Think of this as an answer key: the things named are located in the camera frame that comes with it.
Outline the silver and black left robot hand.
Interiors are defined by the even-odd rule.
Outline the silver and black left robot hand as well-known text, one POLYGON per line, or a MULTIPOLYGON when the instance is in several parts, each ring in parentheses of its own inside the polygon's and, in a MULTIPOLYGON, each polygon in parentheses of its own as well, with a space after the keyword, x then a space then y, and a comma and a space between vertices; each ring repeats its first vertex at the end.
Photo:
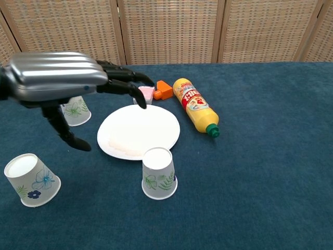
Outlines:
POLYGON ((40 108, 58 136, 70 147, 89 152, 91 146, 69 128, 60 106, 73 97, 109 93, 134 98, 145 109, 135 82, 154 86, 150 77, 79 52, 21 52, 1 67, 1 100, 16 100, 26 108, 40 108))

